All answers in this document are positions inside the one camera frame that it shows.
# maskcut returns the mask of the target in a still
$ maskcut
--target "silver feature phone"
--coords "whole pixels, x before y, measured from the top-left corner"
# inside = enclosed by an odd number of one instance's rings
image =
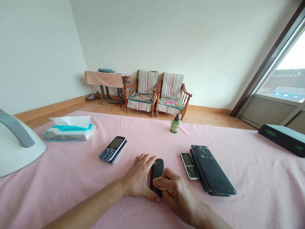
[[[194,166],[191,156],[189,153],[180,154],[187,177],[189,180],[200,180],[200,176],[197,172],[196,167]]]
[[[126,139],[124,137],[116,136],[115,139],[99,155],[98,159],[103,162],[111,161],[116,153],[119,152],[125,141]]]

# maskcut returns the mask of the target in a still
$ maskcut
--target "striped chair cover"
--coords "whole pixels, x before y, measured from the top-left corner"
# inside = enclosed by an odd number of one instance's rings
[[[180,99],[183,79],[184,75],[182,74],[164,73],[161,96],[163,98]],[[170,114],[178,114],[180,111],[177,108],[160,103],[156,109]]]
[[[158,76],[159,76],[158,72],[140,70],[138,93],[152,94],[153,89],[157,87]],[[143,103],[143,102],[132,101],[129,100],[129,97],[127,97],[127,99],[128,99],[127,106],[132,109],[144,110],[149,112],[152,106],[152,102]]]

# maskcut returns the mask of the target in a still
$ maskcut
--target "wooden baseboard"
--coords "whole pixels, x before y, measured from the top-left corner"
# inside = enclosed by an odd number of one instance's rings
[[[120,98],[117,95],[110,95],[110,96],[114,100],[120,100]],[[66,100],[63,102],[54,103],[54,104],[51,104],[51,105],[48,105],[45,107],[40,107],[40,108],[37,108],[34,110],[25,111],[25,112],[22,112],[19,114],[15,114],[14,116],[23,122],[27,122],[27,121],[33,120],[35,118],[39,118],[41,116],[50,114],[52,112],[59,111],[61,109],[71,107],[73,105],[84,102],[85,97],[87,97],[87,95],[83,95],[83,96],[80,96],[80,97],[77,97],[74,99],[70,99],[70,100]],[[226,114],[226,115],[230,114],[230,112],[231,112],[229,109],[202,107],[202,106],[190,105],[190,104],[188,105],[187,109],[206,111],[206,112],[212,112],[212,113],[218,113],[218,114]]]
[[[84,102],[85,98],[87,96],[88,95],[83,95],[83,96],[80,96],[80,97],[77,97],[74,99],[54,103],[54,104],[47,105],[44,107],[36,108],[34,110],[29,110],[29,111],[25,111],[25,112],[22,112],[19,114],[15,114],[14,116],[23,122],[27,122],[27,121],[33,120],[35,118],[39,118],[41,116],[50,114],[52,112],[59,111],[61,109],[71,107],[78,103]]]
[[[198,110],[198,111],[206,111],[206,112],[212,112],[212,113],[218,113],[218,114],[230,114],[231,110],[229,109],[222,109],[222,108],[211,108],[211,107],[202,107],[197,105],[188,105],[188,110]]]

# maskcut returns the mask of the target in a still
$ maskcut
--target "floor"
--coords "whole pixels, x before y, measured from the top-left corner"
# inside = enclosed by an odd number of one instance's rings
[[[132,117],[141,117],[141,118],[149,118],[149,119],[160,119],[160,120],[169,120],[171,121],[175,115],[161,113],[159,112],[158,118],[151,118],[150,114],[146,111],[137,111],[129,108],[129,113],[126,113],[125,105],[120,108],[118,104],[104,102],[103,105],[100,104],[100,100],[94,100],[91,102],[82,102],[77,105],[50,113],[48,115],[30,120],[25,122],[29,127],[36,128],[43,124],[50,122],[51,117],[61,117],[65,116],[73,111],[89,111],[89,112],[97,112],[104,114],[114,114],[114,115],[125,115]],[[221,126],[221,127],[231,127],[231,128],[239,128],[239,129],[249,129],[256,130],[250,125],[244,123],[243,121],[233,118],[227,114],[216,114],[205,111],[196,111],[196,110],[187,110],[186,114],[183,118],[182,122],[202,124],[202,125],[211,125],[211,126]]]

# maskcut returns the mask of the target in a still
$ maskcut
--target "phone keypad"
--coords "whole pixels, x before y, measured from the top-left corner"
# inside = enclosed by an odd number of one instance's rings
[[[103,160],[103,161],[109,161],[113,155],[115,154],[116,150],[115,149],[110,149],[110,148],[106,148],[104,149],[104,151],[99,155],[99,159]]]
[[[195,166],[186,166],[190,178],[200,178]]]

